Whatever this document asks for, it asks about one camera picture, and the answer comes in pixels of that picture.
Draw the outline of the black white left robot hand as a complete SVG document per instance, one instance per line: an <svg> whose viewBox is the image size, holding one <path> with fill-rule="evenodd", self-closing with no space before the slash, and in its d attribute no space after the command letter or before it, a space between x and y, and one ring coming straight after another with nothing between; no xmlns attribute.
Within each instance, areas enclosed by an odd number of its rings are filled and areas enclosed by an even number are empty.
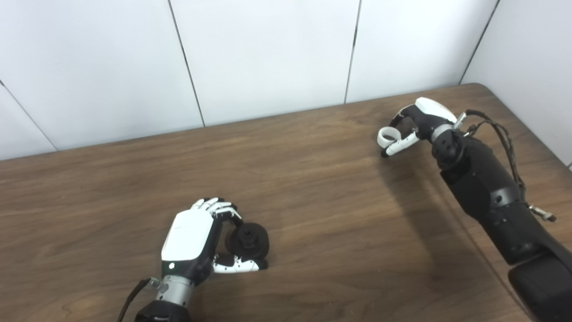
<svg viewBox="0 0 572 322"><path fill-rule="evenodd" d="M212 274L266 270L268 253L266 229L245 222L235 204L199 199L175 216L161 250L161 275L182 277L197 287Z"/></svg>

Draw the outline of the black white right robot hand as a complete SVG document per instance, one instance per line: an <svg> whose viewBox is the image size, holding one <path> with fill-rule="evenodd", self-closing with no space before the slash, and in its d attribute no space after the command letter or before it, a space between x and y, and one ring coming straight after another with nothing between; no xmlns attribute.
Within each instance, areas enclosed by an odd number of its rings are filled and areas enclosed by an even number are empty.
<svg viewBox="0 0 572 322"><path fill-rule="evenodd" d="M401 137L398 125L406 118L413 122L413 128L406 137ZM453 130L458 118L439 102L420 97L415 103L405 106L391 119L387 127L378 132L381 156L391 157L421 140L433 142L441 133Z"/></svg>

